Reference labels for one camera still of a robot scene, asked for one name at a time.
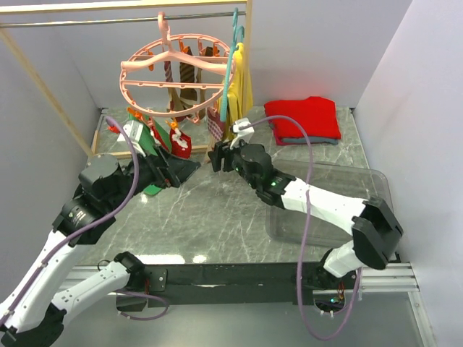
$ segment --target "gray folded clothing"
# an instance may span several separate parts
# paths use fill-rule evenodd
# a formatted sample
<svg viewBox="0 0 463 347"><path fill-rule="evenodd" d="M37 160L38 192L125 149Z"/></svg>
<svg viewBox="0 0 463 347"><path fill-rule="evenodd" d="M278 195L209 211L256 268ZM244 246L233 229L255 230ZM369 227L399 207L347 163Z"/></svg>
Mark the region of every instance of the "gray folded clothing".
<svg viewBox="0 0 463 347"><path fill-rule="evenodd" d="M309 136L310 143L331 143L332 145L337 145L337 139L330 139L328 137L318 137L318 136ZM281 139L283 143L288 145L303 145L305 144L304 137L283 137Z"/></svg>

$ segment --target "green cloth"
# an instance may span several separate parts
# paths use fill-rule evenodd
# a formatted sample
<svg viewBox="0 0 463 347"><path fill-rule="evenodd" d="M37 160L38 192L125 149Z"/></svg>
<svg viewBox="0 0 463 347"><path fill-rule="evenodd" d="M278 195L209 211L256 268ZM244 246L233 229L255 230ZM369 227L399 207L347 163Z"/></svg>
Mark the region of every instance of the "green cloth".
<svg viewBox="0 0 463 347"><path fill-rule="evenodd" d="M129 119L138 121L132 114L129 113ZM169 152L172 151L172 144L171 140L169 137L169 134L167 133L166 130L159 125L157 121L154 121L154 127L156 128L157 132L161 136L161 139L163 142L166 144L167 148L169 149ZM150 153L152 155L157 155L156 151L154 150L153 146L155 145L154 138L151 136L151 129L143 123L143 132L142 136L140 137L140 141L138 142L140 147L147 153ZM156 195L158 194L162 189L155 186L154 184L151 184L149 187L146 187L143 192L147 195Z"/></svg>

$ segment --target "hanging rod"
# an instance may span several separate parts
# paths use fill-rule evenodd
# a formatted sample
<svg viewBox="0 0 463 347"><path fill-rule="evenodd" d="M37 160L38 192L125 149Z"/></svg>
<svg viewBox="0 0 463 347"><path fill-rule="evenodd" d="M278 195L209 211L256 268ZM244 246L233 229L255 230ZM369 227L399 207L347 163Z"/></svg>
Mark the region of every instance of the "hanging rod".
<svg viewBox="0 0 463 347"><path fill-rule="evenodd" d="M166 20L197 20L200 18L214 18L214 17L232 17L234 12L217 12L217 13L203 13L203 14L180 14L178 16L165 16ZM239 16L246 15L246 11L239 11ZM73 25L97 25L97 24L116 24L116 23L133 23L133 22L156 22L157 17L147 18L127 18L120 20L68 20L63 22L39 22L39 23L9 23L0 24L0 28L12 27L69 27Z"/></svg>

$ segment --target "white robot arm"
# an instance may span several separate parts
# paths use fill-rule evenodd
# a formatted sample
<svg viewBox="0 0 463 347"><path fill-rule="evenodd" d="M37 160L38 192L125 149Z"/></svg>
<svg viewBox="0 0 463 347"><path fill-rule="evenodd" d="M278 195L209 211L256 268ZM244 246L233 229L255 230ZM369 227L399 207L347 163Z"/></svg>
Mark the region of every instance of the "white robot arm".
<svg viewBox="0 0 463 347"><path fill-rule="evenodd" d="M236 171L268 205L307 213L338 226L352 240L330 249L320 262L314 286L329 287L362 266L382 270L395 252L403 230L384 200L345 197L306 184L273 167L271 156L259 144L249 144L254 133L248 119L233 126L231 142L218 142L209 157L214 171Z"/></svg>
<svg viewBox="0 0 463 347"><path fill-rule="evenodd" d="M160 188L179 187L200 167L199 163L170 155L162 147L154 148L157 155L137 155L140 175L135 194L151 184ZM75 238L71 235L94 225L120 206L127 198L134 175L133 162L122 168L112 155L90 159L79 175L80 187L54 221L42 252L18 287L0 304L3 346L49 347L74 317L108 293L143 287L147 278L144 264L124 252L102 271L57 293L72 268L115 218L107 218Z"/></svg>

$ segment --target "teal hanger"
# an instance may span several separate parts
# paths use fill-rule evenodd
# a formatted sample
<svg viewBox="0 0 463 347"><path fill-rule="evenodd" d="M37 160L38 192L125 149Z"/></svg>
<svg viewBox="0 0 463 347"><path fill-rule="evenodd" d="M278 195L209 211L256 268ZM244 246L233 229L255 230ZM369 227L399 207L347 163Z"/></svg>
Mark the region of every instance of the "teal hanger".
<svg viewBox="0 0 463 347"><path fill-rule="evenodd" d="M238 28L238 30L236 31L236 36L235 36L234 41L233 41L234 45L236 46L235 50L238 49L237 44L238 44L239 42L243 42L244 39L245 39L245 27L243 27L242 25L240 25L239 28Z"/></svg>
<svg viewBox="0 0 463 347"><path fill-rule="evenodd" d="M241 40L243 36L245 35L245 28L242 25L239 28L237 26L238 26L238 8L235 8L234 13L233 13L233 43L230 46L229 60L226 63L224 94L222 95L222 104L220 107L220 121L222 122L226 121L226 110L229 105L228 92L229 92L229 87L230 87L230 70L232 69L233 53L237 49L238 32L241 32Z"/></svg>

